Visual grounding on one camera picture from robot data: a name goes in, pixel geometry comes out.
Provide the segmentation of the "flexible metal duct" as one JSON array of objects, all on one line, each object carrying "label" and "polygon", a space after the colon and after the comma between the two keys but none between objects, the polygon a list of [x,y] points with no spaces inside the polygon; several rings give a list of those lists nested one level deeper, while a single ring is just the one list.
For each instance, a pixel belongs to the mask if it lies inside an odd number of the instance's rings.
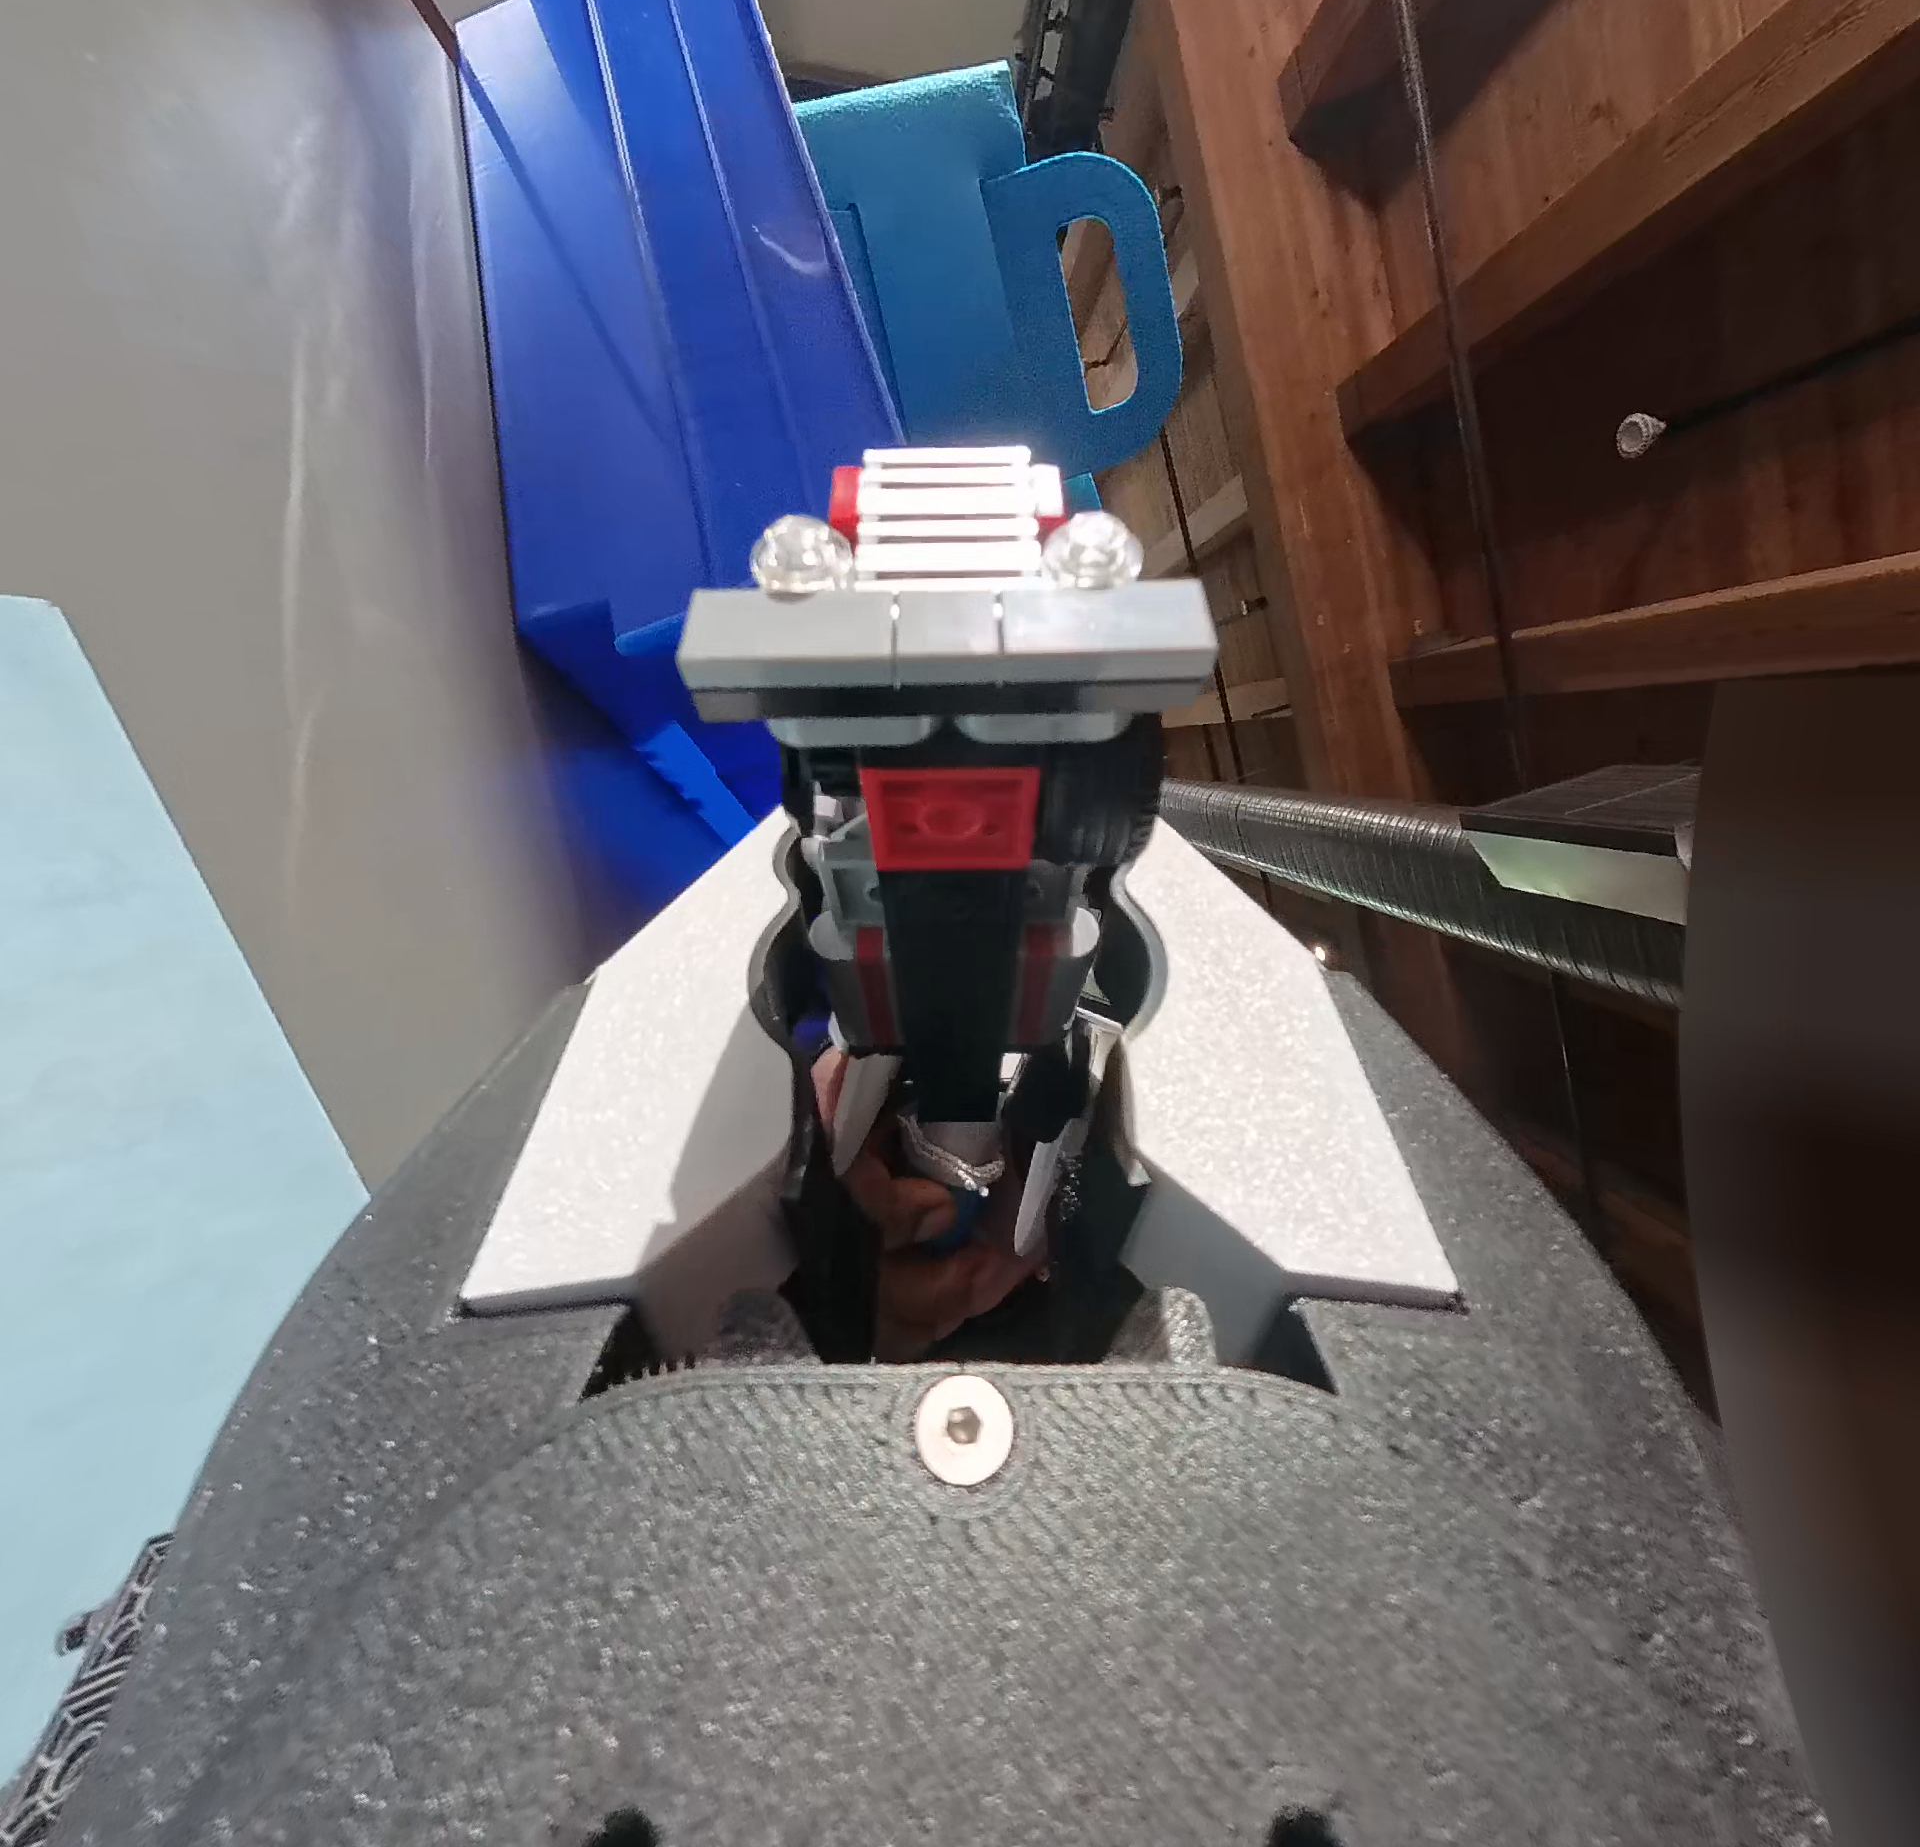
[{"label": "flexible metal duct", "polygon": [[1386,914],[1560,981],[1684,1009],[1684,923],[1498,884],[1433,800],[1329,800],[1165,781],[1157,816],[1213,864]]}]

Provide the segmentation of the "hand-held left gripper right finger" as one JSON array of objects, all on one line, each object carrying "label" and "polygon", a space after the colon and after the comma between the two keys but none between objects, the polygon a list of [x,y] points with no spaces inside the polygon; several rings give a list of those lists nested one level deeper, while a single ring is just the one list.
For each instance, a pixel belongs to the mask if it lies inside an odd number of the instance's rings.
[{"label": "hand-held left gripper right finger", "polygon": [[1314,949],[1167,817],[1116,877],[1147,996],[1104,1084],[1141,1205],[1126,1266],[1247,1367],[1296,1301],[1458,1314],[1460,1282]]}]

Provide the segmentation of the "toy brick truck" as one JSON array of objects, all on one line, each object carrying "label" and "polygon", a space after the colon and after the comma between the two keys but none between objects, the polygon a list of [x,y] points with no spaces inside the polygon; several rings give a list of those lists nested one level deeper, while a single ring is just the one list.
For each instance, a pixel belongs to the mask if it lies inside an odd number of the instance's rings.
[{"label": "toy brick truck", "polygon": [[1214,674],[1209,595],[1141,562],[1028,446],[864,450],[687,603],[693,707],[777,746],[839,1042],[930,1140],[999,1119],[1005,1055],[1070,1055],[1165,709]]}]

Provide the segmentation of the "wooden shelf unit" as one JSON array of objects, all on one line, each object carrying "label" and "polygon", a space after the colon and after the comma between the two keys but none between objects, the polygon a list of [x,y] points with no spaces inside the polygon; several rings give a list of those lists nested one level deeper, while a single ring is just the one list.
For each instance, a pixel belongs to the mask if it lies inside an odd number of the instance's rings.
[{"label": "wooden shelf unit", "polygon": [[[1233,781],[1481,805],[1915,672],[1915,0],[1138,0]],[[1637,466],[1626,410],[1666,422]]]}]

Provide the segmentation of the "teal felt bag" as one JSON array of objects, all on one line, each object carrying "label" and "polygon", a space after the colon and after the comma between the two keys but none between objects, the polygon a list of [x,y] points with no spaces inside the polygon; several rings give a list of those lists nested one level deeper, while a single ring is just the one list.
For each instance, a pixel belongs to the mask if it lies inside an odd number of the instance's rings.
[{"label": "teal felt bag", "polygon": [[[1010,63],[798,107],[910,446],[1028,446],[1095,513],[1181,395],[1181,318],[1152,190],[1118,156],[1028,163]],[[1095,406],[1062,234],[1106,226],[1133,388]]]}]

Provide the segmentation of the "blue plastic bin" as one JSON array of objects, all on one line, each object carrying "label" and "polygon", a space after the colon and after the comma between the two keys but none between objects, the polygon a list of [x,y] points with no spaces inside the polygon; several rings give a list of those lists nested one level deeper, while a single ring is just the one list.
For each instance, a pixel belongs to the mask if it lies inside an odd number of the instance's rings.
[{"label": "blue plastic bin", "polygon": [[670,651],[777,516],[897,432],[757,0],[460,20],[513,612]]},{"label": "blue plastic bin", "polygon": [[724,851],[784,805],[777,746],[757,724],[705,724],[676,672],[687,608],[623,630],[607,600],[525,603],[515,633]]}]

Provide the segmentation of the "light blue instruction booklet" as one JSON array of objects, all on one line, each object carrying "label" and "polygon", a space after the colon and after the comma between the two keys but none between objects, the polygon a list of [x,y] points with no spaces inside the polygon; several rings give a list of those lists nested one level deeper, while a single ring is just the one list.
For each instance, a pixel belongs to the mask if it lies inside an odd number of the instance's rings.
[{"label": "light blue instruction booklet", "polygon": [[0,603],[0,1763],[366,1205],[70,624]]}]

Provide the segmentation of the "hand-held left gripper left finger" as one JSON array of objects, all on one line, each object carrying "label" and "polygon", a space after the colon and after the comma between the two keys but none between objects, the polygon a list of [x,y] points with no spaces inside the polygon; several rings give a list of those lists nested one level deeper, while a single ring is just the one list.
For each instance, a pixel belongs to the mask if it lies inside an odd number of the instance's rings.
[{"label": "hand-held left gripper left finger", "polygon": [[804,1108],[776,1022],[790,851],[771,816],[592,974],[464,1314],[631,1304],[676,1362],[712,1350],[738,1293],[790,1272],[777,1190]]}]

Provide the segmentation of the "dark blurred post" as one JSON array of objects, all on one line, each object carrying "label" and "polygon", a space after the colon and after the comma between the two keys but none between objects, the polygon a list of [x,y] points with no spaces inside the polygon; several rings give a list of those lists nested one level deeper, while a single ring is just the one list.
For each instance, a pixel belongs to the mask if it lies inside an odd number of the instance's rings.
[{"label": "dark blurred post", "polygon": [[1680,1023],[1718,1417],[1837,1841],[1920,1840],[1920,677],[1727,685]]}]

